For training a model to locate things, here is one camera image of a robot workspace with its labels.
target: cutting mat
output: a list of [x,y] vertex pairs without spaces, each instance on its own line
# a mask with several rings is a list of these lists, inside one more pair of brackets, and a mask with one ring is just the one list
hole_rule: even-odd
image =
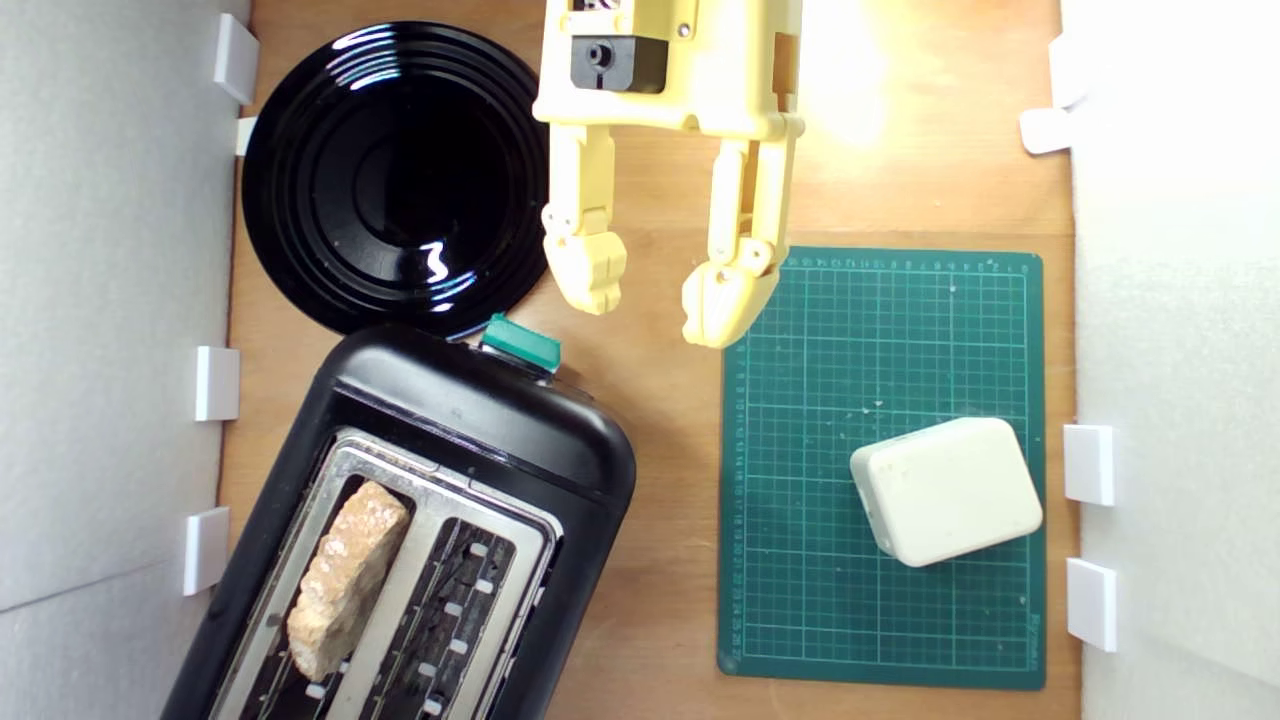
[[726,674],[1039,689],[1044,528],[924,569],[876,546],[863,445],[964,415],[1018,430],[1044,497],[1034,255],[792,249],[724,355]]

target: wooden surface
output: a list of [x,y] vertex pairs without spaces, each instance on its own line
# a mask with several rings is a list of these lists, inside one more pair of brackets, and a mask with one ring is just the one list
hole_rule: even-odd
[[[1060,433],[1073,418],[1073,236],[1065,156],[1029,158],[1018,114],[1048,102],[1053,0],[808,0],[800,97],[808,132],[794,243],[1034,251],[1046,266],[1048,685],[1038,693],[887,688],[721,675],[714,664],[719,354],[685,345],[680,286],[705,256],[714,141],[617,137],[616,231],[630,249],[621,307],[570,310],[549,278],[512,313],[558,337],[576,378],[620,420],[639,484],[561,679],[552,719],[934,717],[1076,720],[1079,646],[1065,630]],[[314,47],[364,24],[435,19],[538,67],[543,3],[255,0],[257,100]],[[257,106],[247,108],[247,114]],[[335,336],[266,281],[237,219],[230,343],[241,419],[227,428],[221,502],[238,534]]]

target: white foam board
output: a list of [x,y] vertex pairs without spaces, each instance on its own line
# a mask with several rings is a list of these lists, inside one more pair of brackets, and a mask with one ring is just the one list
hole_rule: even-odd
[[1071,111],[1076,406],[1117,428],[1123,470],[1116,507],[1080,509],[1080,555],[1124,580],[1120,652],[1085,648],[1085,717],[1275,719],[1280,135],[1258,88],[1280,4],[1062,14],[1106,68]]
[[0,717],[157,717],[209,607],[180,574],[160,562],[0,614]]
[[253,136],[253,128],[257,127],[257,117],[241,118],[236,127],[236,156],[243,158],[248,152],[248,141]]
[[172,557],[182,518],[216,503],[221,427],[192,421],[193,356],[227,338],[239,106],[210,70],[219,14],[248,13],[10,8],[0,548],[20,552],[0,553],[0,611]]
[[1064,32],[1048,44],[1050,87],[1055,108],[1070,108],[1089,94],[1093,82],[1093,55],[1089,47]]
[[1018,119],[1023,147],[1032,155],[1057,152],[1071,146],[1071,115],[1061,108],[1033,108]]

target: white plastic bracket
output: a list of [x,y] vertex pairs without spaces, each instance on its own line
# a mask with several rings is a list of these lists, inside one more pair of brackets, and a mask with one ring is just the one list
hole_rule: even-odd
[[1116,571],[1066,560],[1066,630],[1103,652],[1116,651]]
[[1024,110],[1019,118],[1023,147],[1032,155],[1044,155],[1071,146],[1070,109],[1089,94],[1093,82],[1092,63],[1085,44],[1062,33],[1048,44],[1050,86],[1052,108]]
[[236,156],[243,158],[248,152],[248,138],[253,135],[253,127],[257,126],[257,117],[241,118],[239,126],[236,131]]
[[1116,503],[1112,430],[1106,425],[1062,428],[1066,497],[1112,507]]
[[201,346],[196,350],[196,421],[239,416],[239,350]]
[[253,101],[257,83],[259,42],[232,14],[223,13],[218,24],[218,54],[214,82],[241,105]]
[[228,507],[187,516],[182,594],[193,596],[221,579],[227,570],[230,516]]

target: white box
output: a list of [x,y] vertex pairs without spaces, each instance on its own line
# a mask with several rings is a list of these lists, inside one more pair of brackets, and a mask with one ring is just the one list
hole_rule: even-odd
[[1027,536],[1044,519],[1018,436],[998,418],[869,445],[850,470],[876,542],[911,568]]
[[196,421],[239,418],[239,350],[196,348]]
[[257,38],[239,20],[228,13],[219,17],[214,82],[241,105],[253,102],[260,50]]
[[227,570],[230,527],[229,507],[215,507],[187,516],[182,594],[193,596],[221,579]]

